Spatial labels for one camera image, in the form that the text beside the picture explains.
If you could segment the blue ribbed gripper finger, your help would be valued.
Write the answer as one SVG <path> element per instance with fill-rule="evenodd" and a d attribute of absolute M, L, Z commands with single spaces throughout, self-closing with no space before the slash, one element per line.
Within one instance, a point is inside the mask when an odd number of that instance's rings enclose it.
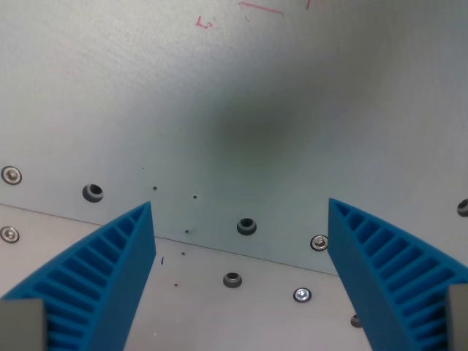
<path fill-rule="evenodd" d="M 65 249 L 2 298 L 44 302 L 47 350 L 122 350 L 155 257 L 146 202 Z"/>
<path fill-rule="evenodd" d="M 336 199 L 328 253 L 373 350 L 447 350 L 445 296 L 467 267 L 414 235 Z"/>

